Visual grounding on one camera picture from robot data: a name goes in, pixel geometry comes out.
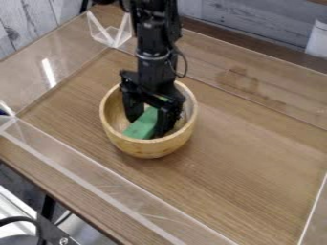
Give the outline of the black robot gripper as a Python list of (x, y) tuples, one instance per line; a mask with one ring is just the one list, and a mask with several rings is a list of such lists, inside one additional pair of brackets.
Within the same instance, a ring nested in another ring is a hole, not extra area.
[(128, 121), (132, 123), (144, 113), (144, 102), (155, 106), (157, 121), (155, 137), (160, 138), (173, 128), (180, 119), (185, 97), (177, 90), (179, 77), (176, 51), (164, 54), (136, 53), (136, 70), (121, 70), (120, 88)]

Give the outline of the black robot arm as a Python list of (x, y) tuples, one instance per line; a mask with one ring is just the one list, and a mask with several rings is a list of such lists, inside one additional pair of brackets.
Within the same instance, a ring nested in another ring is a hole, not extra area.
[(180, 119), (185, 97), (175, 86), (177, 62), (185, 59), (175, 42), (181, 37), (176, 0), (119, 0), (131, 14), (136, 37), (136, 69), (120, 72), (120, 91), (131, 126), (125, 135), (163, 137)]

